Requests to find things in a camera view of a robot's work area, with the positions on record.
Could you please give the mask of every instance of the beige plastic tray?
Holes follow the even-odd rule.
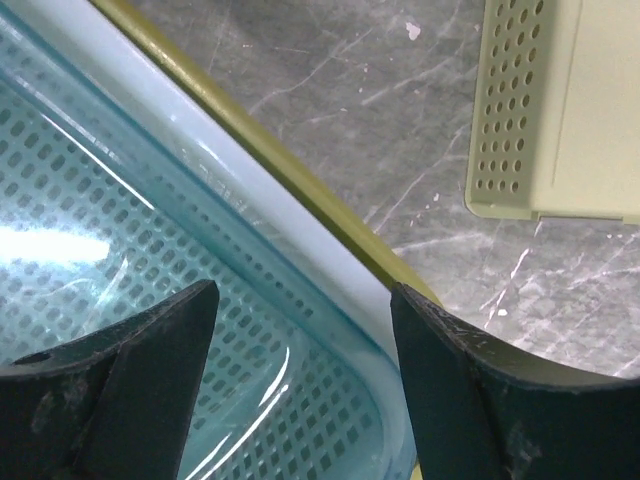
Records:
[[[640,2],[487,0],[465,199],[640,223]]]

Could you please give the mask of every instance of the white spot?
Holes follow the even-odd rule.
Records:
[[[416,38],[418,38],[418,36],[420,35],[420,32],[422,31],[419,26],[414,25],[411,22],[407,22],[405,24],[405,27],[407,28],[407,32],[409,32],[409,40],[411,40],[412,42]]]

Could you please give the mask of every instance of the teal plastic basket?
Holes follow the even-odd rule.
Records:
[[[409,478],[388,358],[0,5],[0,365],[199,279],[221,300],[179,478]]]

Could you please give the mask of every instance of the gray marble surface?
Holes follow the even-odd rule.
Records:
[[[429,283],[533,353],[640,375],[640,230],[464,205],[481,0],[135,0]]]

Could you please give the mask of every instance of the perforated basket bottom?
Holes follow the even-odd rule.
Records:
[[[201,219],[216,241],[232,241]],[[0,364],[126,318],[197,279],[218,283],[182,478],[207,456],[190,478],[373,478],[382,425],[351,369],[5,84],[0,247]],[[256,275],[274,278],[238,252]],[[314,315],[295,287],[276,286]]]

